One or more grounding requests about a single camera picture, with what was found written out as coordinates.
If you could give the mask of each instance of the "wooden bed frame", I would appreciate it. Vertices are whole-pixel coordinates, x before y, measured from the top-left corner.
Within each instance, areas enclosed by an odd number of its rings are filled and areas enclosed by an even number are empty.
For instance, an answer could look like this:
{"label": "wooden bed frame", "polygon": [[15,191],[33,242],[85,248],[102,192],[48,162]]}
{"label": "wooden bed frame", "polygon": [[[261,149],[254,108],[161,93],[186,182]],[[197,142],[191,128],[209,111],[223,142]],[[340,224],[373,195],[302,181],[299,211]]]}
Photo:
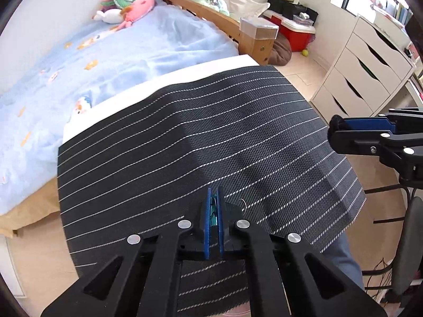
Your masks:
{"label": "wooden bed frame", "polygon": [[274,39],[254,39],[240,31],[240,23],[232,18],[218,13],[211,8],[193,2],[191,0],[164,0],[167,4],[180,6],[198,18],[214,23],[221,31],[225,32],[230,39],[238,43],[240,55],[249,55],[260,65],[267,65],[273,48]]}

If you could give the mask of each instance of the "pillow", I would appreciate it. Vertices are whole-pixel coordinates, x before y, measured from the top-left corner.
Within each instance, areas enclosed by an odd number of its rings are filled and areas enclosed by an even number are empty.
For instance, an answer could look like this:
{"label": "pillow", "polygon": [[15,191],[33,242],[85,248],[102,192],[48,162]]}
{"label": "pillow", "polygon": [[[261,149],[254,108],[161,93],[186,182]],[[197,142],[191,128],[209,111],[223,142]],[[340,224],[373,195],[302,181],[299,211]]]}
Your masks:
{"label": "pillow", "polygon": [[270,65],[286,65],[292,57],[291,45],[288,39],[278,33],[273,43],[272,53],[269,57]]}

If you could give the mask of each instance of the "white mattress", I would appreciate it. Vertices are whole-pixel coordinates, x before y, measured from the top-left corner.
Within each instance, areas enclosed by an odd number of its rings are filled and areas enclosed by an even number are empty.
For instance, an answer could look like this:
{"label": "white mattress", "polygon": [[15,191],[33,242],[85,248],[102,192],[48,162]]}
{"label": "white mattress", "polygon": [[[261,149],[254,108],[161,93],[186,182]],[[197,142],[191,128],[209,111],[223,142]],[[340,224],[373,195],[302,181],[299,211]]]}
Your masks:
{"label": "white mattress", "polygon": [[72,118],[71,121],[65,125],[63,143],[99,121],[144,100],[160,88],[175,83],[192,82],[222,71],[253,65],[259,64],[248,55],[217,59],[215,61],[180,69],[133,86],[98,104],[87,113],[79,114],[76,115],[75,118]]}

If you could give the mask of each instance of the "blue blanket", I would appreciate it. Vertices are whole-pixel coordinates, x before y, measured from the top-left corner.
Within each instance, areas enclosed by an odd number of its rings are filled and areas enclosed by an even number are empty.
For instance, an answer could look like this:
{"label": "blue blanket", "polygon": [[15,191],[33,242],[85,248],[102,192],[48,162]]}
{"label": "blue blanket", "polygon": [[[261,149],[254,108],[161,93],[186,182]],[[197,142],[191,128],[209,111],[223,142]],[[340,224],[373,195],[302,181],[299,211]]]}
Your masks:
{"label": "blue blanket", "polygon": [[56,175],[63,127],[79,98],[95,106],[154,77],[238,54],[212,23],[162,0],[132,27],[112,26],[89,23],[0,97],[0,214]]}

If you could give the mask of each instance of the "blue jeans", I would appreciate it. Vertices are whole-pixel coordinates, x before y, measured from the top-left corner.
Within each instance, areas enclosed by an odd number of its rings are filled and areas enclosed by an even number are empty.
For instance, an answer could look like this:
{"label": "blue jeans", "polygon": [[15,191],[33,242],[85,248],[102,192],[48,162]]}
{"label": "blue jeans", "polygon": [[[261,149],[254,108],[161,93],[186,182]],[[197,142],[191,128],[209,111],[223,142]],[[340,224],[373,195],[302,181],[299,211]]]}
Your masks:
{"label": "blue jeans", "polygon": [[351,255],[350,246],[344,232],[323,252],[323,255],[364,289],[360,266]]}

